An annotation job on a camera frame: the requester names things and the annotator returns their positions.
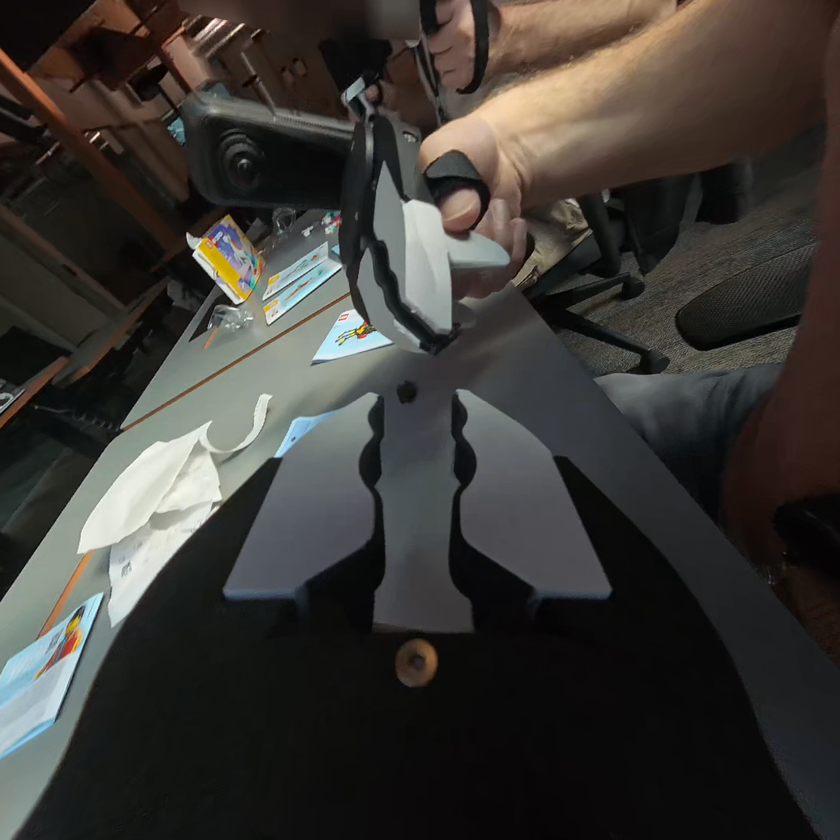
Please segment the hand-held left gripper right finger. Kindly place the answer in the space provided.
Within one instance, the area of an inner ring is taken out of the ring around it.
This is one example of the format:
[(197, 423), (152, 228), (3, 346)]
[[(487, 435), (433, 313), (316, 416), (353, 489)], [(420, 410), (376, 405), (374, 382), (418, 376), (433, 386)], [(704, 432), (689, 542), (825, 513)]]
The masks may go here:
[(548, 447), (466, 389), (453, 397), (453, 538), (540, 600), (604, 601), (613, 592)]

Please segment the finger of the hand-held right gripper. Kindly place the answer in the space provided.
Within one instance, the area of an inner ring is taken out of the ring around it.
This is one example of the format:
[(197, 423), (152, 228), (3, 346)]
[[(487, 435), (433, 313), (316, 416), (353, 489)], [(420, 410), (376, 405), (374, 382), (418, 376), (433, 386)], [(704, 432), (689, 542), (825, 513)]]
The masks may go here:
[(419, 351), (438, 354), (457, 332), (447, 236), (433, 204), (412, 199), (402, 211), (404, 245), (394, 269), (398, 318)]
[(355, 126), (346, 161), (346, 277), (362, 318), (397, 346), (434, 352), (434, 336), (400, 292), (406, 234), (399, 143), (390, 121)]

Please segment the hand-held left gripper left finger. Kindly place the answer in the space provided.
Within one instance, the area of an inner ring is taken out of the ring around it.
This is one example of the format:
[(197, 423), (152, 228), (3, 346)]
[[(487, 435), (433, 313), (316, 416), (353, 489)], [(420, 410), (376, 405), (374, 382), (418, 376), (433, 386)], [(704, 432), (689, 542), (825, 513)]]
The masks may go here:
[(368, 392), (281, 458), (234, 567), (231, 601), (300, 600), (305, 589), (372, 597), (385, 571), (384, 401)]

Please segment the person's right forearm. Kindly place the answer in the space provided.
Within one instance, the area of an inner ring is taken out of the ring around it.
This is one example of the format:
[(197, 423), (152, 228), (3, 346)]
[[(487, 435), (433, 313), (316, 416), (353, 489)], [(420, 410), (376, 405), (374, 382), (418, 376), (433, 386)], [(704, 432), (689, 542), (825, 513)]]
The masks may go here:
[(710, 169), (823, 116), (838, 2), (692, 2), (493, 101), (516, 207)]

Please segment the grey desk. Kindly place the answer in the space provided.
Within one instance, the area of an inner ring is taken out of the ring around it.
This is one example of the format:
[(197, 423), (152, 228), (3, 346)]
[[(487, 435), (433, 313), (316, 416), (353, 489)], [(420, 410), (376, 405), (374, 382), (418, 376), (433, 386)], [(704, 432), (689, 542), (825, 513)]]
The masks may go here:
[[(516, 294), (435, 359), (311, 367), (344, 304), (126, 430), (2, 603), (45, 621), (89, 512), (146, 446), (245, 436), (224, 502), (56, 724), (2, 761), (2, 838), (838, 838), (838, 670)], [(402, 405), (396, 387), (417, 386)], [(453, 538), (453, 397), (552, 453), (612, 594), (540, 600)], [(224, 584), (296, 417), (384, 401), (385, 571), (368, 598)]]
[(228, 304), (220, 290), (211, 292), (193, 317), (161, 368), (145, 388), (138, 402), (130, 409), (121, 425), (122, 431), (142, 422), (181, 396), (213, 379), (219, 372), (260, 350), (277, 336), (297, 327), (317, 312), (349, 298), (348, 281), (342, 270), (314, 291), (303, 303), (271, 326), (266, 325), (265, 301), (262, 300), (268, 279), (288, 268), (300, 257), (328, 242), (338, 244), (338, 234), (327, 233), (322, 222), (323, 211), (310, 210), (296, 220), (288, 237), (274, 250), (266, 262), (266, 271), (250, 297), (241, 306), (250, 310), (254, 321), (249, 329), (236, 332), (213, 331), (207, 328), (210, 312), (216, 305)]

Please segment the person's right hand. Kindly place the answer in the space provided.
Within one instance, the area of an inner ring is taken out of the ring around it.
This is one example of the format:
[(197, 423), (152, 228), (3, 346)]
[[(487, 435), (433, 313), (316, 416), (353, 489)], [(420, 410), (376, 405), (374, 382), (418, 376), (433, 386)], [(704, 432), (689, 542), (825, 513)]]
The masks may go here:
[(453, 273), (456, 300), (483, 299), (506, 286), (532, 252), (526, 221), (519, 216), (521, 197), (517, 177), (502, 152), (494, 129), (478, 110), (459, 117), (455, 98), (467, 88), (475, 73), (476, 24), (470, 1), (436, 2), (436, 30), (427, 35), (427, 49), (444, 95), (449, 121), (423, 143), (424, 166), (450, 151), (464, 154), (490, 190), (488, 209), (481, 210), (480, 196), (468, 189), (447, 195), (438, 203), (444, 228), (458, 234), (472, 227), (496, 241), (509, 255), (498, 269), (462, 269)]

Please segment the open blue instruction booklet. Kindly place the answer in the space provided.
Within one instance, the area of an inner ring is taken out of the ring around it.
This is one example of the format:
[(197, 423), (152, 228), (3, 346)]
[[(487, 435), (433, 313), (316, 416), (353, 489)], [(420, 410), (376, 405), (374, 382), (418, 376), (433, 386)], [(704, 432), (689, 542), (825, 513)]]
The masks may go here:
[(297, 443), (299, 439), (306, 436), (310, 431), (312, 431), (313, 428), (320, 425), (321, 422), (330, 418), (336, 413), (336, 411), (331, 411), (316, 416), (296, 417), (289, 425), (288, 430), (285, 436), (283, 437), (274, 457), (276, 459), (283, 457)]

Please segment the small blue instruction booklet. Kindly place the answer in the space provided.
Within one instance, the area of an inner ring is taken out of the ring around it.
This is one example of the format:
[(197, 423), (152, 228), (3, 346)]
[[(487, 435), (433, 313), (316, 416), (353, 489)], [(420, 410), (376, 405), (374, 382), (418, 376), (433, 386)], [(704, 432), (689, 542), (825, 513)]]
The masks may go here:
[(303, 303), (314, 291), (335, 276), (341, 268), (335, 259), (325, 259), (298, 278), (289, 281), (264, 305), (266, 325), (271, 326), (292, 309)]
[(329, 257), (329, 243), (322, 242), (319, 247), (310, 251), (288, 268), (282, 269), (268, 279), (262, 300), (267, 301), (286, 289), (291, 283), (304, 277), (313, 268), (321, 265)]

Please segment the yellow toy box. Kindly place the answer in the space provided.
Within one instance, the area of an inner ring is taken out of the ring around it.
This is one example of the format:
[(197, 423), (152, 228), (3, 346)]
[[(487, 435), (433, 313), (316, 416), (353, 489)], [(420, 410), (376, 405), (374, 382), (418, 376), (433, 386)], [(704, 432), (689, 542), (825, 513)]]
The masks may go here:
[(185, 240), (194, 260), (231, 304), (242, 305), (263, 276), (266, 261), (235, 220), (227, 214), (204, 236), (186, 234)]

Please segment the closed scorpion cover booklet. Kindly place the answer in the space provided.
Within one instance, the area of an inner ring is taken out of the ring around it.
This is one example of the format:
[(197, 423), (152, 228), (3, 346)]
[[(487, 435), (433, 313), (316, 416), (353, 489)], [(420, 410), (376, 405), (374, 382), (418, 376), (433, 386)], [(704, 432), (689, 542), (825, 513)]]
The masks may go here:
[(393, 345), (354, 309), (342, 312), (318, 347), (311, 364), (325, 364)]

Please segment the torn white paper strip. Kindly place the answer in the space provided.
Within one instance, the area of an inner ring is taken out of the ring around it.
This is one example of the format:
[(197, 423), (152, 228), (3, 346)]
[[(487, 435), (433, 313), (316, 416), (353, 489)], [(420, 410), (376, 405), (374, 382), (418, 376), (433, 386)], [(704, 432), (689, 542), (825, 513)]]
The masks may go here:
[(209, 438), (209, 428), (212, 425), (212, 422), (205, 423), (202, 427), (197, 429), (197, 443), (201, 445), (210, 455), (225, 457), (229, 455), (234, 455), (246, 449), (251, 444), (253, 444), (257, 437), (261, 434), (266, 423), (266, 417), (269, 412), (271, 399), (272, 395), (270, 394), (264, 393), (259, 396), (254, 409), (253, 423), (251, 424), (251, 428), (248, 431), (247, 435), (236, 446), (232, 448), (220, 448), (212, 444)]

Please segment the torn white paper bag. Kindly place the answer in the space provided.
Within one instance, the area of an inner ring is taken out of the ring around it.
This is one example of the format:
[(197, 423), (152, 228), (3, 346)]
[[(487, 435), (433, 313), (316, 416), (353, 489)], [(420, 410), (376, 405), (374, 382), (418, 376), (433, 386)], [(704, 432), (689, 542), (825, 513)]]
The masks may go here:
[(145, 449), (91, 511), (78, 552), (108, 551), (108, 617), (120, 624), (222, 500), (207, 427)]

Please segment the black office chair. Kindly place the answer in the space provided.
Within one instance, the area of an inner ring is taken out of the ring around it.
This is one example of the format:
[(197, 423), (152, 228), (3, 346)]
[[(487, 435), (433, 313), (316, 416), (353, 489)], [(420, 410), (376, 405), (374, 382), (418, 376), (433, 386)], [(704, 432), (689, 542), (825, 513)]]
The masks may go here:
[(609, 209), (602, 195), (584, 196), (577, 202), (590, 234), (523, 294), (551, 330), (566, 330), (637, 354), (637, 373), (659, 374), (669, 366), (669, 358), (663, 353), (573, 311), (574, 306), (606, 291), (618, 290), (620, 298), (629, 301), (641, 296), (646, 288), (644, 278), (623, 270), (625, 214)]

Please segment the person's leg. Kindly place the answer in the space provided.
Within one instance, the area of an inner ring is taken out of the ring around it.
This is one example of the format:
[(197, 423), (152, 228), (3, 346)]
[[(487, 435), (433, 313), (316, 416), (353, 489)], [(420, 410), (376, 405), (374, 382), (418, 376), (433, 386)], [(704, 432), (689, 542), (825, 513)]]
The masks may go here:
[(783, 363), (671, 374), (612, 373), (595, 379), (637, 435), (716, 523), (728, 457)]

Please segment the person's brown knit sweater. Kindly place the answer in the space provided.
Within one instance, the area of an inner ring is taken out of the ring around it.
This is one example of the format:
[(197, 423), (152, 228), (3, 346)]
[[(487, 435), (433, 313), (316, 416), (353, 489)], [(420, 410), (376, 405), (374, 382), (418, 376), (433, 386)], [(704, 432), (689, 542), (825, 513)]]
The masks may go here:
[(728, 535), (772, 573), (775, 590), (810, 634), (836, 655), (838, 580), (793, 566), (774, 528), (777, 509), (838, 491), (838, 373), (789, 361), (732, 451), (723, 494)]

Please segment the blue booklet with red figure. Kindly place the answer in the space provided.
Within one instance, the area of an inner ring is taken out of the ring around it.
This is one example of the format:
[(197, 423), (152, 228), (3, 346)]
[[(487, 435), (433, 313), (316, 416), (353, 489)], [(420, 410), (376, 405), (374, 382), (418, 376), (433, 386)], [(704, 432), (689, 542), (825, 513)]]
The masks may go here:
[(102, 593), (93, 595), (6, 662), (1, 674), (2, 759), (57, 720), (102, 598)]

